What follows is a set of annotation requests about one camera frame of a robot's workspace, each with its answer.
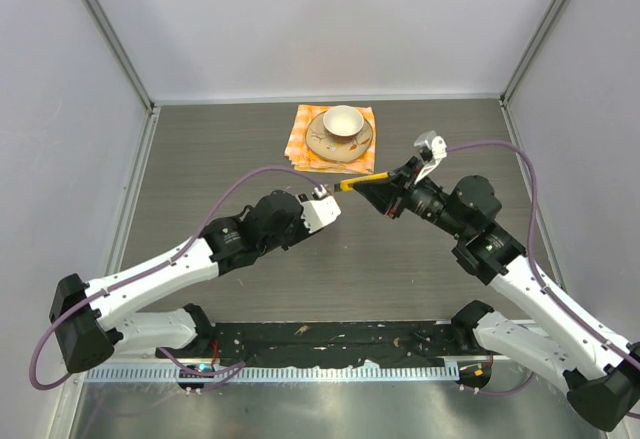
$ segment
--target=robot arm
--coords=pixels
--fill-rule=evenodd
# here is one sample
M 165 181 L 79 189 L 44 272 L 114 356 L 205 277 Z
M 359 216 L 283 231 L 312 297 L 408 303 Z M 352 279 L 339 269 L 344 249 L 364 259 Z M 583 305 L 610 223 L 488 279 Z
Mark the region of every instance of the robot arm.
M 274 191 L 237 216 L 214 219 L 183 254 L 189 241 L 117 274 L 83 282 L 77 274 L 58 283 L 50 319 L 96 292 L 102 297 L 80 309 L 56 330 L 71 373 L 91 369 L 117 350 L 155 349 L 159 345 L 197 354 L 210 346 L 211 324 L 198 306 L 169 313 L 137 313 L 183 287 L 209 281 L 234 269 L 253 265 L 276 249 L 287 250 L 334 222 L 340 209 L 323 187 L 312 197 Z M 110 286 L 154 271 L 109 292 Z
M 613 430 L 640 399 L 640 371 L 612 348 L 638 360 L 640 343 L 632 345 L 608 329 L 538 268 L 539 282 L 524 246 L 495 221 L 502 205 L 487 179 L 465 177 L 447 194 L 426 177 L 446 156 L 442 138 L 428 133 L 416 146 L 419 157 L 385 177 L 360 178 L 353 190 L 392 219 L 409 210 L 453 236 L 458 264 L 515 302 L 550 338 L 512 323 L 479 301 L 456 314 L 452 323 L 480 346 L 516 360 L 567 393 L 573 408 L 595 427 Z M 345 188 L 339 184 L 336 190 Z M 576 317 L 598 331 L 604 343 Z

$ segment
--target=cloth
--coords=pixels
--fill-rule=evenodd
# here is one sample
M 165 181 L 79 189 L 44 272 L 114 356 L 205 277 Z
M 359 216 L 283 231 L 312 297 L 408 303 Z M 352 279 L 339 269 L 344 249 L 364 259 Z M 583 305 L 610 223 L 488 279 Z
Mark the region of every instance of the cloth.
M 373 129 L 373 139 L 367 148 L 367 151 L 353 162 L 339 163 L 329 161 L 320 157 L 311 151 L 307 146 L 305 136 L 307 128 L 311 121 L 318 115 L 332 106 L 315 106 L 300 104 L 296 119 L 293 123 L 293 129 L 289 136 L 289 142 L 285 148 L 284 155 L 289 158 L 291 164 L 298 171 L 307 172 L 336 172 L 348 174 L 372 174 L 375 166 L 376 158 L 376 121 L 373 110 L 370 107 L 358 107 L 365 121 L 367 121 Z

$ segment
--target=metal frame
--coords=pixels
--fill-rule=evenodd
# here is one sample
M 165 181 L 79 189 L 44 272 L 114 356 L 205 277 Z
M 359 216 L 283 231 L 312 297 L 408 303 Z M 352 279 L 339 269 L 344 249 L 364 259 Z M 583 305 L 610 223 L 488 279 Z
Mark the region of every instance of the metal frame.
M 158 100 L 156 106 L 209 106 L 218 104 L 274 104 L 282 102 L 370 102 L 370 101 L 426 101 L 438 99 L 496 99 L 499 93 L 469 94 L 368 94 L 287 97 L 234 97 L 229 99 Z
M 569 0 L 551 0 L 551 4 L 549 4 L 549 7 L 544 13 L 542 21 L 529 41 L 516 70 L 507 84 L 504 94 L 501 97 L 503 103 L 508 104 L 513 98 L 520 82 L 531 67 L 531 63 L 551 33 L 553 26 L 558 22 L 558 18 L 561 16 L 568 2 Z
M 115 274 L 120 270 L 159 116 L 159 107 L 154 108 L 147 116 L 146 124 L 138 143 L 138 150 L 135 155 L 129 181 L 127 185 L 124 186 L 126 193 L 118 211 L 118 224 L 116 226 L 113 245 L 111 246 L 111 251 L 104 267 L 105 275 Z
M 142 105 L 148 113 L 151 113 L 153 110 L 153 101 L 149 97 L 144 84 L 142 84 L 138 73 L 133 67 L 129 56 L 120 42 L 120 39 L 118 39 L 118 36 L 116 35 L 111 22 L 109 22 L 109 18 L 100 5 L 100 2 L 98 0 L 82 0 L 82 2 L 84 2 L 85 6 L 89 10 L 89 14 L 98 26 L 98 29 L 102 33 L 105 41 L 107 41 L 111 52 L 113 52 L 116 61 L 118 61 L 118 64 L 122 67 L 125 76 L 127 76 L 131 86 L 136 91 Z

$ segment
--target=purple cable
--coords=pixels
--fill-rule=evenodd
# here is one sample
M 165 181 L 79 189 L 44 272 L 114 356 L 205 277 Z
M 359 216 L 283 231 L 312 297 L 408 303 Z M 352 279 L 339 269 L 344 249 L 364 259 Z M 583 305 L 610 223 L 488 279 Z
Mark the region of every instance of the purple cable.
M 477 390 L 477 394 L 480 394 L 482 396 L 493 396 L 493 397 L 506 397 L 506 396 L 511 396 L 513 394 L 517 394 L 520 391 L 526 389 L 526 387 L 531 384 L 533 382 L 533 379 L 536 377 L 536 375 L 532 372 L 531 374 L 529 374 L 529 377 L 527 377 L 527 379 L 520 384 L 517 387 L 514 387 L 513 389 L 509 389 L 508 391 L 485 391 L 484 389 L 478 389 Z M 467 391 L 476 391 L 475 387 L 469 387 L 469 386 L 463 386 Z
M 540 275 L 538 271 L 538 266 L 536 265 L 535 257 L 534 257 L 534 237 L 535 237 L 535 226 L 536 226 L 536 211 L 538 210 L 538 179 L 536 177 L 535 169 L 533 168 L 533 163 L 527 153 L 524 152 L 519 147 L 507 141 L 500 140 L 488 140 L 488 141 L 476 141 L 476 142 L 468 142 L 466 144 L 460 144 L 458 146 L 448 147 L 447 152 L 455 152 L 462 151 L 464 149 L 471 149 L 474 147 L 484 147 L 484 146 L 500 146 L 511 149 L 516 154 L 518 154 L 522 160 L 527 165 L 527 170 L 529 171 L 529 177 L 531 178 L 531 214 L 529 216 L 529 231 L 527 233 L 527 250 L 528 255 L 527 259 L 529 261 L 529 266 L 531 267 L 531 272 L 533 273 L 536 281 L 540 285 L 541 289 L 546 292 L 549 297 L 556 303 L 556 305 L 562 309 L 571 319 L 573 319 L 576 323 L 578 323 L 586 332 L 588 332 L 591 336 L 596 338 L 602 345 L 608 347 L 613 352 L 618 354 L 621 358 L 624 358 L 629 364 L 640 371 L 640 362 L 631 357 L 621 348 L 616 346 L 613 343 L 608 343 L 607 338 L 600 334 L 597 330 L 591 327 L 584 319 L 582 319 L 578 314 L 576 314 L 569 306 L 567 306 L 562 299 L 548 286 L 544 278 Z
M 60 379 L 58 379 L 57 381 L 54 381 L 54 382 L 49 383 L 49 384 L 43 384 L 40 381 L 38 381 L 38 377 L 37 377 L 37 373 L 36 373 L 37 372 L 37 366 L 38 366 L 38 359 L 40 358 L 40 354 L 42 353 L 42 349 L 44 348 L 44 345 L 46 344 L 46 342 L 49 340 L 49 338 L 53 335 L 53 333 L 58 329 L 58 327 L 60 327 L 60 325 L 64 321 L 66 321 L 73 314 L 78 312 L 84 306 L 86 306 L 86 305 L 90 304 L 91 302 L 95 301 L 96 299 L 98 299 L 98 298 L 100 298 L 100 297 L 102 297 L 104 295 L 110 294 L 113 291 L 117 291 L 118 289 L 120 289 L 122 287 L 125 287 L 125 286 L 128 286 L 129 284 L 131 284 L 133 282 L 136 282 L 136 281 L 139 281 L 140 279 L 143 279 L 143 278 L 145 278 L 145 277 L 147 277 L 147 276 L 149 276 L 151 274 L 154 274 L 154 273 L 156 273 L 158 271 L 161 271 L 165 267 L 171 265 L 172 263 L 174 263 L 175 261 L 180 259 L 184 254 L 187 253 L 189 248 L 193 245 L 193 243 L 200 236 L 200 233 L 202 232 L 202 229 L 204 229 L 204 227 L 211 221 L 211 219 L 213 218 L 214 214 L 216 214 L 218 212 L 218 210 L 220 209 L 222 204 L 227 200 L 227 198 L 233 192 L 235 192 L 236 189 L 238 189 L 242 184 L 244 184 L 248 179 L 252 178 L 253 176 L 256 176 L 258 174 L 262 174 L 263 172 L 272 172 L 272 171 L 281 171 L 281 172 L 287 172 L 289 174 L 294 174 L 296 176 L 300 176 L 300 177 L 308 180 L 309 182 L 311 182 L 315 186 L 319 186 L 320 185 L 319 183 L 317 183 L 316 181 L 311 179 L 306 174 L 303 174 L 302 172 L 298 172 L 298 171 L 295 171 L 293 169 L 290 169 L 288 167 L 283 167 L 283 166 L 265 166 L 265 167 L 260 167 L 258 169 L 254 169 L 253 171 L 249 172 L 248 174 L 246 174 L 243 177 L 241 177 L 240 179 L 238 179 L 238 181 L 236 181 L 235 184 L 233 184 L 227 190 L 227 192 L 225 192 L 222 195 L 222 197 L 220 199 L 218 199 L 218 202 L 216 202 L 216 204 L 213 206 L 211 211 L 209 211 L 209 214 L 207 215 L 205 220 L 198 227 L 196 232 L 189 238 L 189 240 L 182 247 L 182 249 L 180 249 L 169 260 L 167 260 L 165 262 L 162 262 L 160 264 L 157 264 L 156 266 L 153 266 L 153 267 L 149 268 L 146 271 L 143 271 L 143 272 L 140 272 L 138 274 L 135 274 L 134 276 L 131 276 L 130 278 L 125 279 L 124 281 L 120 281 L 120 282 L 118 282 L 116 284 L 113 284 L 112 286 L 109 286 L 109 287 L 107 287 L 107 288 L 105 288 L 105 289 L 103 289 L 103 290 L 101 290 L 99 292 L 96 292 L 95 294 L 92 294 L 91 296 L 83 299 L 82 301 L 78 302 L 77 304 L 74 304 L 67 311 L 65 311 L 62 315 L 60 315 L 60 317 L 58 317 L 58 319 L 56 319 L 47 328 L 47 330 L 44 332 L 42 337 L 38 340 L 38 342 L 36 344 L 36 347 L 35 347 L 35 349 L 33 351 L 33 354 L 31 356 L 31 361 L 29 363 L 29 382 L 31 382 L 31 385 L 34 388 L 36 388 L 36 389 L 38 389 L 40 391 L 48 391 L 50 389 L 54 389 L 54 388 L 58 387 L 64 381 L 69 379 L 69 377 L 71 377 L 70 373 L 66 373 Z M 191 369 L 189 369 L 189 371 L 190 371 L 191 374 L 195 374 L 195 375 L 204 375 L 204 376 L 206 376 L 207 374 L 209 374 L 209 373 L 199 374 L 199 373 L 197 373 L 197 371 L 193 371 Z

